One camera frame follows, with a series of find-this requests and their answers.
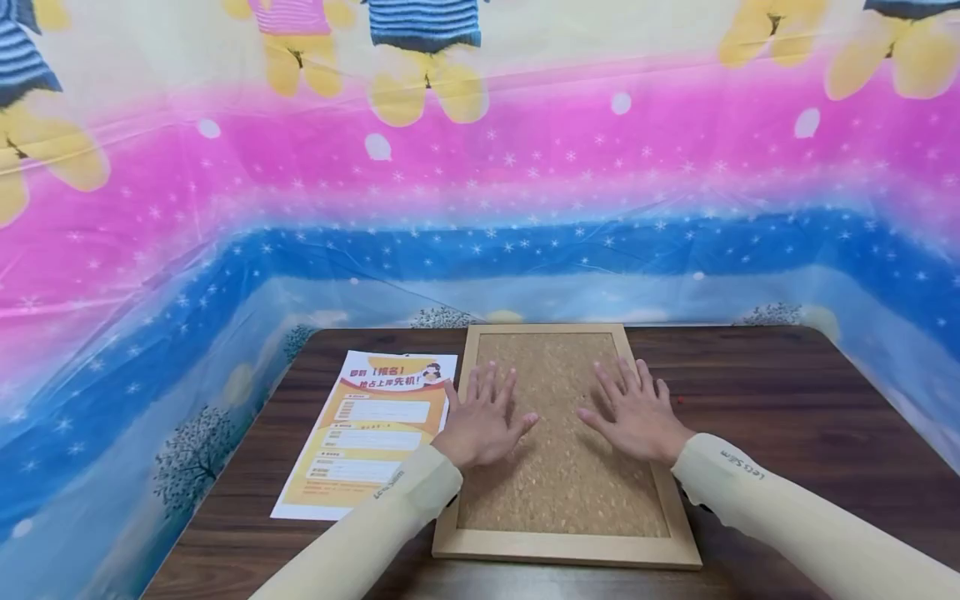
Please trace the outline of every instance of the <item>orange flyer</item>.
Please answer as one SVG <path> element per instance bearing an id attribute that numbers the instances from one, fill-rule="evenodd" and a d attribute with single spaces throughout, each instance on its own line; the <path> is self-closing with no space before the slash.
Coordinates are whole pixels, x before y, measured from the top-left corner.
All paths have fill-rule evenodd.
<path id="1" fill-rule="evenodd" d="M 351 350 L 273 518 L 339 520 L 444 429 L 455 355 Z"/>

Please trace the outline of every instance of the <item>colorful curtain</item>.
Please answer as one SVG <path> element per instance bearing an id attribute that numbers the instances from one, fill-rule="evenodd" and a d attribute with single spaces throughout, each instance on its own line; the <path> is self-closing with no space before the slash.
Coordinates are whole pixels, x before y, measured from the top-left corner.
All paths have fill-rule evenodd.
<path id="1" fill-rule="evenodd" d="M 959 60 L 938 0 L 0 0 L 5 597 L 137 597 L 325 327 L 804 324 L 960 469 Z"/>

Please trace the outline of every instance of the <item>hand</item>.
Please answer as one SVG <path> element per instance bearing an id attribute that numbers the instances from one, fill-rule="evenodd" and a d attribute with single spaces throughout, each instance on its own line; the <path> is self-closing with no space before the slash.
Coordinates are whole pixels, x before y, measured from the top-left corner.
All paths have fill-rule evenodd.
<path id="1" fill-rule="evenodd" d="M 626 382 L 626 393 L 621 391 L 600 363 L 593 363 L 597 379 L 607 393 L 607 408 L 614 417 L 610 422 L 586 408 L 577 409 L 577 416 L 596 430 L 611 445 L 638 460 L 658 461 L 673 467 L 686 441 L 694 433 L 684 427 L 670 408 L 670 390 L 662 379 L 654 379 L 642 360 L 636 361 L 637 376 L 624 358 L 620 359 L 620 373 Z"/>
<path id="2" fill-rule="evenodd" d="M 498 391 L 495 383 L 496 363 L 491 361 L 486 367 L 474 367 L 470 371 L 463 401 L 449 379 L 444 384 L 446 397 L 450 399 L 450 413 L 446 428 L 434 439 L 433 446 L 459 470 L 500 460 L 540 419 L 537 413 L 524 415 L 522 419 L 510 418 L 516 369 L 510 369 Z"/>

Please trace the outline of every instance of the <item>wooden frame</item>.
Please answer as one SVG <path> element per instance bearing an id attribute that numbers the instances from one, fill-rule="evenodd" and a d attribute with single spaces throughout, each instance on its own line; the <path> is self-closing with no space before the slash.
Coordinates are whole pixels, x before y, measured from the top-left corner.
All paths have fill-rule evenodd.
<path id="1" fill-rule="evenodd" d="M 471 325 L 460 370 L 461 390 L 466 388 L 469 371 L 476 365 L 480 336 L 497 333 L 610 333 L 617 354 L 626 357 L 636 369 L 634 355 L 622 324 Z M 437 520 L 433 556 L 524 563 L 602 564 L 697 570 L 703 563 L 673 475 L 664 465 L 651 464 L 651 470 L 669 530 L 668 538 L 458 529 L 458 496 Z"/>

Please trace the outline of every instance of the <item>dark wood table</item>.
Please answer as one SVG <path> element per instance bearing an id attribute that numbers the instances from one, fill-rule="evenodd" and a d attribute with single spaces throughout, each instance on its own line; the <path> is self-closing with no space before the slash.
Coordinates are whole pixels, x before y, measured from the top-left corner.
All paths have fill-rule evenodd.
<path id="1" fill-rule="evenodd" d="M 628 329 L 680 419 L 960 569 L 960 477 L 819 333 L 803 327 Z M 327 330 L 303 348 L 145 598 L 247 598 L 329 526 L 270 511 L 348 349 L 461 354 L 464 329 Z M 775 552 L 687 505 L 699 572 L 439 561 L 433 526 L 368 598 L 824 598 Z"/>

